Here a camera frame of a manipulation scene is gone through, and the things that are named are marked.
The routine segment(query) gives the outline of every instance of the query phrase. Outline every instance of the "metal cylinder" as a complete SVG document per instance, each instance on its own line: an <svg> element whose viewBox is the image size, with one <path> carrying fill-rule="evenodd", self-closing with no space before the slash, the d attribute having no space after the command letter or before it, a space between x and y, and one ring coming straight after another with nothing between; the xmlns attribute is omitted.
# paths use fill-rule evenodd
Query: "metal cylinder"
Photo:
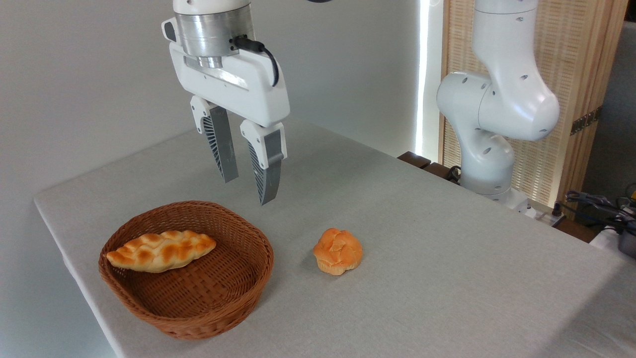
<svg viewBox="0 0 636 358"><path fill-rule="evenodd" d="M208 68L222 67L221 56L237 53L230 40L247 35L254 38L250 5L208 15L176 14L183 50Z"/></svg>

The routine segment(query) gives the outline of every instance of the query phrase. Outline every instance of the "wicker basket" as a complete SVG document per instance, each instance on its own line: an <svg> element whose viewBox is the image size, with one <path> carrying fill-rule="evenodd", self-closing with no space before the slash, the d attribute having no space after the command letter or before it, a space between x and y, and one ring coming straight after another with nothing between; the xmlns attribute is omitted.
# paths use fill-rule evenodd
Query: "wicker basket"
<svg viewBox="0 0 636 358"><path fill-rule="evenodd" d="M216 248L163 273L116 268L106 259L142 234L168 230L208 234ZM272 246L259 229L204 201L172 203L130 219L99 257L102 278L135 316L183 340L209 338L241 323L254 310L272 267Z"/></svg>

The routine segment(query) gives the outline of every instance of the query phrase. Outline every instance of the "black cable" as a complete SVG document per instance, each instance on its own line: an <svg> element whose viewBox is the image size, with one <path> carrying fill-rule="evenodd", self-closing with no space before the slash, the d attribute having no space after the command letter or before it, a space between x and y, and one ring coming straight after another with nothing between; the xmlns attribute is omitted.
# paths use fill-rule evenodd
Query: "black cable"
<svg viewBox="0 0 636 358"><path fill-rule="evenodd" d="M276 87L280 76L278 64L276 63L274 55L272 55L272 53L267 48L265 48L265 45L262 42L254 41L253 39L247 38L247 35L243 35L231 39L230 43L233 45L232 48L236 46L241 50L247 50L256 54L260 54L261 52L266 53L272 62L272 69L274 72L274 83L272 84L272 87Z"/></svg>
<svg viewBox="0 0 636 358"><path fill-rule="evenodd" d="M263 47L263 52L270 57L270 60L272 60L272 69L274 70L274 84L272 85L272 87L276 87L279 80L278 64L276 64L276 59L274 58L274 55L272 55L272 53L268 49Z"/></svg>
<svg viewBox="0 0 636 358"><path fill-rule="evenodd" d="M448 174L446 174L446 180L455 180L456 182L459 182L460 173L458 171L461 170L462 167L460 166L450 167L450 169L448 170Z"/></svg>
<svg viewBox="0 0 636 358"><path fill-rule="evenodd" d="M621 229L621 230L627 230L630 234L633 233L633 231L635 230L634 225L623 225L623 221L620 220L619 222L621 222L619 224L619 222L617 221L608 221L608 220L602 220L599 218L595 218L595 217L591 217L579 210L570 208L569 206L563 204L563 203L559 203L561 204L562 208L568 209L569 211L573 212L575 215L579 215L580 217L586 218L588 220L594 221L594 222L598 222L599 224L605 224L606 226L611 226L614 227L616 229Z"/></svg>
<svg viewBox="0 0 636 358"><path fill-rule="evenodd" d="M636 218L634 214L614 206L606 197L600 195L591 195L576 190L570 190L566 193L566 200L569 203L585 203L594 206L596 209L605 211L613 215L623 217Z"/></svg>

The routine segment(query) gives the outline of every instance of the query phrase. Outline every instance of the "bread roll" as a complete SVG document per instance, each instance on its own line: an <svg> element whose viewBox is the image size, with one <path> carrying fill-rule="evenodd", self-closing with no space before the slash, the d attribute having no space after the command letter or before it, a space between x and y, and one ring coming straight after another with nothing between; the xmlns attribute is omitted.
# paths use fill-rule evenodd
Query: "bread roll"
<svg viewBox="0 0 636 358"><path fill-rule="evenodd" d="M143 234L109 252L106 258L118 268L158 273L182 268L215 247L216 241L206 234L166 231L161 235Z"/></svg>
<svg viewBox="0 0 636 358"><path fill-rule="evenodd" d="M342 275L362 262L362 245L347 230L328 229L314 246L318 268L331 275Z"/></svg>

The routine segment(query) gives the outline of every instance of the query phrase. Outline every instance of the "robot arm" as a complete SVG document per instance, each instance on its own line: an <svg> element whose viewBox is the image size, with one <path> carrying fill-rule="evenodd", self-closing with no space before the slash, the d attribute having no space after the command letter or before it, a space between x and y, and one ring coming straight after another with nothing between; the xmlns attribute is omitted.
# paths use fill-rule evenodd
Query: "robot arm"
<svg viewBox="0 0 636 358"><path fill-rule="evenodd" d="M538 0L476 0L473 52L490 76L456 72L438 90L440 111L462 152L461 185L525 211L511 188L515 154L502 137L540 140L556 126L559 106L534 60Z"/></svg>
<svg viewBox="0 0 636 358"><path fill-rule="evenodd" d="M254 41L250 2L174 0L175 17L162 27L179 82L194 95L197 130L207 136L225 182L239 175L227 111L245 118L241 134L265 204L276 197L287 157L279 122L289 114L289 99L273 55Z"/></svg>

